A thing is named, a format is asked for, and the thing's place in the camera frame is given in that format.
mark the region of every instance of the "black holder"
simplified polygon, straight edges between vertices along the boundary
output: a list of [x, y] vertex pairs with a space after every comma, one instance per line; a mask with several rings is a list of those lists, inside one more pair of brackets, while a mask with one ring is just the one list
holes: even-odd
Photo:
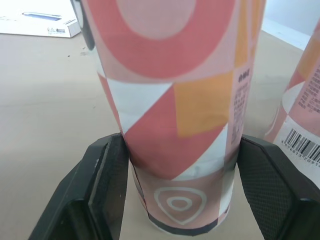
[[[320, 239], [320, 190], [278, 146], [243, 136], [237, 162], [265, 240]], [[29, 240], [119, 240], [128, 166], [121, 134], [90, 145], [55, 190]]]

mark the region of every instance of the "label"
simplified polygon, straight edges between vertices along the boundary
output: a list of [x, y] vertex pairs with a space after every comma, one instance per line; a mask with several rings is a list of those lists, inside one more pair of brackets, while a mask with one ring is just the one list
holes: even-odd
[[281, 148], [301, 173], [320, 188], [320, 137], [287, 116], [273, 143]]
[[317, 69], [311, 80], [308, 82], [307, 89], [304, 91], [298, 104], [309, 113], [320, 114], [320, 69]]
[[[246, 70], [243, 74], [239, 76], [238, 82], [247, 80], [250, 74], [250, 69]], [[242, 133], [244, 126], [244, 112], [246, 108], [246, 100], [249, 92], [250, 82], [246, 81], [244, 84], [238, 88], [235, 92], [234, 102], [233, 102], [233, 128], [232, 128], [232, 138], [231, 144], [237, 139], [239, 133]]]

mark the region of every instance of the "orange square design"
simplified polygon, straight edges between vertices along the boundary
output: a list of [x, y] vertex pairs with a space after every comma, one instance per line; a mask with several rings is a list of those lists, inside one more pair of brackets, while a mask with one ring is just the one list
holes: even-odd
[[233, 71], [192, 82], [175, 83], [179, 137], [213, 130], [229, 121]]

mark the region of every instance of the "white box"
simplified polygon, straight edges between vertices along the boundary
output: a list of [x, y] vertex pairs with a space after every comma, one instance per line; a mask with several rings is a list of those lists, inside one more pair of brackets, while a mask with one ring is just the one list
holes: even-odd
[[81, 29], [74, 15], [21, 12], [0, 15], [0, 33], [72, 38]]

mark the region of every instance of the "white triangle design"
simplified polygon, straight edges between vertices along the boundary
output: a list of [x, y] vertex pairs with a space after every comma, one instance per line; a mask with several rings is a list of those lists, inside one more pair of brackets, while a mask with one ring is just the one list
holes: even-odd
[[238, 154], [228, 163], [229, 166], [225, 166], [225, 172], [223, 173], [222, 192], [219, 207], [219, 217], [229, 207], [234, 189], [235, 179], [235, 165], [238, 158]]
[[121, 127], [125, 134], [172, 86], [172, 83], [140, 84], [107, 78]]
[[228, 124], [199, 159], [173, 181], [198, 179], [222, 169], [225, 163], [227, 135]]
[[289, 90], [287, 90], [282, 97], [282, 106], [287, 114], [289, 114], [291, 108], [293, 107], [301, 89], [303, 88], [305, 82], [301, 82]]

